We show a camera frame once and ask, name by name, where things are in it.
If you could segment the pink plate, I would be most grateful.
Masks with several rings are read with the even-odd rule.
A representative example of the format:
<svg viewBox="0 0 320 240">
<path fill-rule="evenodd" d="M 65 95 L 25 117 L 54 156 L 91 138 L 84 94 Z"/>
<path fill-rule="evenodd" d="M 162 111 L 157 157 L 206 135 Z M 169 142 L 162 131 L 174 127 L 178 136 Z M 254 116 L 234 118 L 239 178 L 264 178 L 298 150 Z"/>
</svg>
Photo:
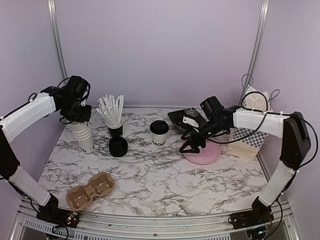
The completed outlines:
<svg viewBox="0 0 320 240">
<path fill-rule="evenodd" d="M 183 153 L 185 158 L 197 165 L 209 165 L 214 163 L 221 154 L 220 146 L 217 143 L 206 140 L 206 147 L 199 147 L 200 153 Z"/>
</svg>

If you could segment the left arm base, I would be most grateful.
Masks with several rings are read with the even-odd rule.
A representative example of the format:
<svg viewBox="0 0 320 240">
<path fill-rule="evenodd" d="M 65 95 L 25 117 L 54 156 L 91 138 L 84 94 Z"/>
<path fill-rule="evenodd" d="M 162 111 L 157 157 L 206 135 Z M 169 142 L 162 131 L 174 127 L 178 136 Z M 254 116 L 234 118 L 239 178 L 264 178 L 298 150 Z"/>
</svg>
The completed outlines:
<svg viewBox="0 0 320 240">
<path fill-rule="evenodd" d="M 58 224 L 61 227 L 66 226 L 75 229 L 78 226 L 80 215 L 78 213 L 75 214 L 72 210 L 60 208 L 50 210 L 40 207 L 36 218 L 45 222 Z"/>
</svg>

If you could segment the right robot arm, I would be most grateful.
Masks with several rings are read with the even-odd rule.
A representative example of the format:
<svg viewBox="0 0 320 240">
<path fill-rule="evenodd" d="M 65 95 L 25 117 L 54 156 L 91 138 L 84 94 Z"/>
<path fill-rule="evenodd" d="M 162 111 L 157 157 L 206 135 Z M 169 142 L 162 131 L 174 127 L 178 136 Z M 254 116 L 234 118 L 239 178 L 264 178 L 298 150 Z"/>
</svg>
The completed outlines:
<svg viewBox="0 0 320 240">
<path fill-rule="evenodd" d="M 201 108 L 208 121 L 194 127 L 179 149 L 182 154 L 200 153 L 200 149 L 205 148 L 206 142 L 212 141 L 214 135 L 231 129 L 250 130 L 246 138 L 262 132 L 281 140 L 279 164 L 247 214 L 252 224 L 260 223 L 267 216 L 267 209 L 290 186 L 297 171 L 305 166 L 304 159 L 311 149 L 308 129 L 312 125 L 298 111 L 289 114 L 273 112 L 268 108 L 250 109 L 242 105 L 224 107 L 215 96 L 204 100 Z"/>
</svg>

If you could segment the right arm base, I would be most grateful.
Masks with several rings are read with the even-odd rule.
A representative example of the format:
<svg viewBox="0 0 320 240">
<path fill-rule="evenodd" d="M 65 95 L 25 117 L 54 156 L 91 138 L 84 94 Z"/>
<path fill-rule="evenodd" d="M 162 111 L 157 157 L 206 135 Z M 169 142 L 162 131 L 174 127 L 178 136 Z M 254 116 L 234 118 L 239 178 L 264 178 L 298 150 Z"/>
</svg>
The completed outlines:
<svg viewBox="0 0 320 240">
<path fill-rule="evenodd" d="M 237 213 L 232 213 L 228 218 L 228 223 L 233 226 L 235 230 L 242 228 L 249 228 L 265 223 L 272 223 L 274 216 L 271 210 L 261 213 L 256 210 L 247 210 Z"/>
</svg>

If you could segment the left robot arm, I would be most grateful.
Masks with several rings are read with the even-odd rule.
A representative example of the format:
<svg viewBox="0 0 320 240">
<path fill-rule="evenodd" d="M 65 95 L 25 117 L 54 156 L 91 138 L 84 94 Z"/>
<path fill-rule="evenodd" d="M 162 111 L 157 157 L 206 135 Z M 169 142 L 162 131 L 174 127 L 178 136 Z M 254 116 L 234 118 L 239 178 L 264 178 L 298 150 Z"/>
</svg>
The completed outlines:
<svg viewBox="0 0 320 240">
<path fill-rule="evenodd" d="M 49 86 L 26 103 L 0 118 L 0 175 L 11 185 L 43 207 L 53 223 L 63 219 L 59 201 L 21 167 L 10 144 L 38 120 L 59 112 L 67 123 L 88 122 L 92 107 L 86 104 L 91 85 L 80 76 L 65 79 L 64 86 Z"/>
</svg>

